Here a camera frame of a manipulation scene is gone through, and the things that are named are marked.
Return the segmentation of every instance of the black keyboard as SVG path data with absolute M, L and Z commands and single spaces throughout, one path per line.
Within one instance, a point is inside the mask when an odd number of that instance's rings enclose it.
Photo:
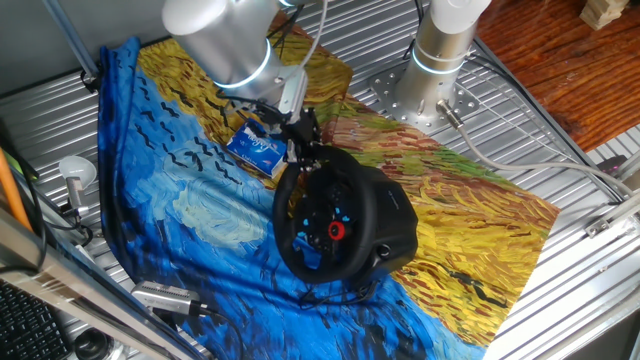
M 52 309 L 0 280 L 0 359 L 60 360 L 70 353 L 69 339 Z

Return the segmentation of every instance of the metal grate table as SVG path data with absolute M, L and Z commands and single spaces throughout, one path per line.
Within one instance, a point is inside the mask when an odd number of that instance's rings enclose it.
M 319 6 L 308 6 L 299 18 L 300 25 L 312 36 L 317 31 L 319 13 Z M 351 94 L 385 114 L 369 88 L 369 79 L 402 63 L 416 29 L 412 1 L 338 0 L 330 3 L 321 44 L 353 68 Z M 482 51 L 482 44 L 473 50 Z M 495 74 L 467 63 L 459 83 L 480 104 L 464 118 L 467 131 L 492 159 L 513 164 L 573 159 L 593 165 L 546 113 L 524 102 Z M 66 196 L 57 162 L 67 155 L 97 161 L 97 112 L 97 95 L 87 92 L 78 74 L 0 100 L 0 117 L 5 119 L 19 150 L 42 174 L 40 189 L 56 203 L 64 202 Z M 433 128 L 428 134 L 475 160 L 453 129 Z M 610 150 L 616 153 L 620 149 L 624 146 L 611 146 Z M 610 155 L 602 151 L 598 149 L 592 155 L 594 160 Z M 612 199 L 601 184 L 580 172 L 547 169 L 498 173 L 563 211 L 486 358 L 563 357 L 636 309 L 616 304 L 640 282 L 640 237 L 629 226 L 612 228 L 595 238 L 586 235 L 584 228 L 612 208 L 608 205 Z M 85 218 L 97 233 L 98 191 L 96 181 L 89 187 L 91 214 Z M 127 289 L 133 287 L 103 239 L 94 240 L 88 250 L 116 281 Z M 612 310 L 608 320 L 598 320 L 599 315 Z M 68 326 L 77 333 L 84 325 L 70 319 Z

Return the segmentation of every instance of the wooden block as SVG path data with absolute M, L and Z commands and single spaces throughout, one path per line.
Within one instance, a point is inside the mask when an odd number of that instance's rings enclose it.
M 629 0 L 588 0 L 580 18 L 592 29 L 600 30 L 622 15 Z

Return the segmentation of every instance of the steering wheel button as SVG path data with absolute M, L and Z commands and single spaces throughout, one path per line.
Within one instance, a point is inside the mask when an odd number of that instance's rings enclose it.
M 342 240 L 344 238 L 345 232 L 346 230 L 343 223 L 339 221 L 332 221 L 331 224 L 329 224 L 329 237 L 332 240 Z

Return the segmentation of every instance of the gray cable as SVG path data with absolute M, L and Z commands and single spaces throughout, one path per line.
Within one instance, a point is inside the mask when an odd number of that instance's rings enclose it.
M 629 187 L 627 187 L 625 184 L 623 184 L 622 181 L 614 178 L 613 176 L 611 176 L 609 174 L 605 174 L 600 170 L 594 169 L 594 168 L 586 166 L 586 165 L 573 164 L 573 163 L 561 163 L 561 162 L 548 162 L 548 163 L 526 164 L 526 165 L 506 165 L 506 164 L 497 163 L 497 162 L 489 159 L 488 157 L 482 155 L 480 150 L 478 150 L 478 148 L 475 145 L 473 145 L 473 142 L 471 142 L 471 139 L 469 138 L 469 135 L 467 134 L 467 131 L 464 129 L 464 127 L 459 127 L 458 128 L 458 132 L 460 133 L 460 136 L 462 136 L 464 141 L 469 146 L 469 149 L 478 158 L 480 158 L 480 160 L 482 160 L 482 162 L 484 162 L 485 164 L 487 164 L 489 166 L 493 166 L 496 169 L 507 170 L 507 171 L 523 171 L 523 170 L 538 170 L 538 169 L 546 169 L 546 168 L 558 167 L 558 168 L 567 168 L 567 169 L 580 170 L 582 172 L 593 174 L 593 175 L 601 178 L 603 181 L 606 181 L 606 182 L 609 182 L 609 183 L 615 185 L 618 189 L 620 189 L 620 191 L 624 192 L 625 195 L 629 195 L 629 197 L 633 196 L 633 190 L 629 189 Z

